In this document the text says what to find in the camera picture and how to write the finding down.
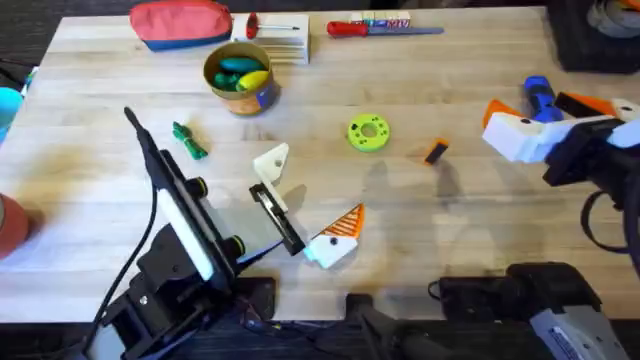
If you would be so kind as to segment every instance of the tin can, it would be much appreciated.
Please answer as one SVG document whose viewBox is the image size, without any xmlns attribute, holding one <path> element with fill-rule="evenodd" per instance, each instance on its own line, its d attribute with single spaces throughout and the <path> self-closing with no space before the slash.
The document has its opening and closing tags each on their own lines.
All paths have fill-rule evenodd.
<svg viewBox="0 0 640 360">
<path fill-rule="evenodd" d="M 220 60 L 230 57 L 248 57 L 259 61 L 269 72 L 267 80 L 253 90 L 236 92 L 218 89 L 213 85 L 213 78 L 216 73 L 222 71 Z M 269 55 L 261 47 L 248 42 L 228 43 L 214 50 L 204 63 L 204 78 L 211 91 L 222 100 L 227 109 L 237 115 L 255 115 L 263 112 L 273 105 L 280 91 L 273 79 Z"/>
</svg>

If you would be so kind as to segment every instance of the orange object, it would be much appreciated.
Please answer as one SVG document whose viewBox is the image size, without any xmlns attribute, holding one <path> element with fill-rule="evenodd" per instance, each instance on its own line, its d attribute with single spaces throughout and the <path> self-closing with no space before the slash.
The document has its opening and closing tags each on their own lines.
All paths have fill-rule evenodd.
<svg viewBox="0 0 640 360">
<path fill-rule="evenodd" d="M 449 148 L 449 141 L 443 138 L 436 138 L 433 142 L 429 152 L 427 153 L 424 163 L 427 165 L 433 165 L 440 159 L 440 156 Z"/>
<path fill-rule="evenodd" d="M 318 235 L 352 236 L 358 238 L 363 224 L 364 204 L 358 204 L 358 206 L 327 226 Z"/>
<path fill-rule="evenodd" d="M 3 209 L 0 218 L 0 259 L 3 259 L 26 240 L 29 219 L 15 200 L 0 194 L 0 201 Z"/>
<path fill-rule="evenodd" d="M 613 104 L 611 104 L 611 101 L 602 100 L 600 98 L 593 97 L 593 96 L 585 96 L 585 95 L 574 94 L 574 93 L 565 93 L 565 95 L 570 96 L 575 100 L 583 103 L 584 105 L 587 105 L 588 107 L 592 108 L 593 110 L 597 110 L 605 115 L 611 115 L 613 117 L 618 116 L 618 113 L 616 112 L 616 109 L 613 107 Z"/>
<path fill-rule="evenodd" d="M 487 106 L 487 111 L 485 111 L 485 113 L 484 113 L 484 119 L 482 119 L 482 128 L 483 129 L 487 128 L 487 125 L 489 125 L 489 119 L 491 119 L 491 116 L 494 113 L 497 113 L 497 112 L 503 112 L 503 113 L 507 113 L 507 114 L 511 114 L 511 115 L 515 115 L 515 116 L 526 117 L 526 116 L 522 115 L 521 113 L 519 113 L 517 110 L 514 110 L 514 109 L 508 107 L 502 101 L 500 101 L 498 99 L 493 99 L 489 103 L 489 106 Z"/>
<path fill-rule="evenodd" d="M 620 0 L 620 2 L 634 10 L 640 11 L 640 0 Z"/>
</svg>

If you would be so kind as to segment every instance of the red pencil case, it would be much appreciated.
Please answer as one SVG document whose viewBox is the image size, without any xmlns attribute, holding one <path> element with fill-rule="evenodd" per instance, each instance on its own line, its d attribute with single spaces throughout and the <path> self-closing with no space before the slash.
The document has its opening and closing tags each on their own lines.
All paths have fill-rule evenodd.
<svg viewBox="0 0 640 360">
<path fill-rule="evenodd" d="M 131 27 L 152 51 L 225 41 L 233 20 L 226 6 L 205 0 L 165 0 L 135 6 Z"/>
</svg>

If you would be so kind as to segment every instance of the wooden table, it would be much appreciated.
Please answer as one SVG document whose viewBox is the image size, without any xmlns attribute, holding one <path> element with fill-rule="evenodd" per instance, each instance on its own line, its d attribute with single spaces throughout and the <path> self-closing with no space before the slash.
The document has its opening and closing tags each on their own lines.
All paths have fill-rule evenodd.
<svg viewBox="0 0 640 360">
<path fill-rule="evenodd" d="M 207 88 L 202 65 L 214 46 L 152 53 L 127 17 L 63 19 L 0 149 L 0 192 L 45 219 L 0 262 L 0 320 L 88 321 L 138 241 L 150 190 L 125 105 L 187 175 L 208 181 L 216 207 L 251 202 L 251 159 L 280 142 L 291 151 L 278 190 L 300 232 L 314 234 L 364 202 L 360 245 L 335 268 L 279 249 L 250 269 L 278 279 L 278 319 L 341 318 L 344 295 L 356 291 L 375 294 L 394 316 L 440 317 L 430 281 L 547 260 L 576 266 L 609 316 L 640 317 L 628 257 L 599 250 L 580 229 L 593 186 L 552 189 L 544 166 L 508 163 L 481 139 L 488 101 L 520 106 L 528 75 L 545 74 L 556 90 L 635 102 L 640 77 L 563 72 L 542 8 L 413 11 L 414 26 L 446 33 L 328 38 L 327 21 L 347 17 L 311 14 L 311 64 L 276 66 L 282 97 L 254 118 L 233 116 Z M 363 112 L 392 127 L 377 153 L 345 138 Z M 192 126 L 209 157 L 191 160 L 172 121 Z M 450 149 L 439 166 L 422 165 L 438 136 Z M 598 205 L 593 218 L 600 237 L 622 241 L 609 206 Z M 160 215 L 156 231 L 164 223 Z"/>
</svg>

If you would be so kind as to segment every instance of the green yellow disc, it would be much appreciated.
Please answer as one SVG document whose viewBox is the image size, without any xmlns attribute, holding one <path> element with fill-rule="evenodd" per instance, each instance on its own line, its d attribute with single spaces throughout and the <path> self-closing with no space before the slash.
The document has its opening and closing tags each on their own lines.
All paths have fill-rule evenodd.
<svg viewBox="0 0 640 360">
<path fill-rule="evenodd" d="M 380 115 L 360 114 L 351 120 L 347 129 L 347 138 L 353 147 L 360 151 L 378 151 L 384 147 L 391 136 L 391 128 Z"/>
</svg>

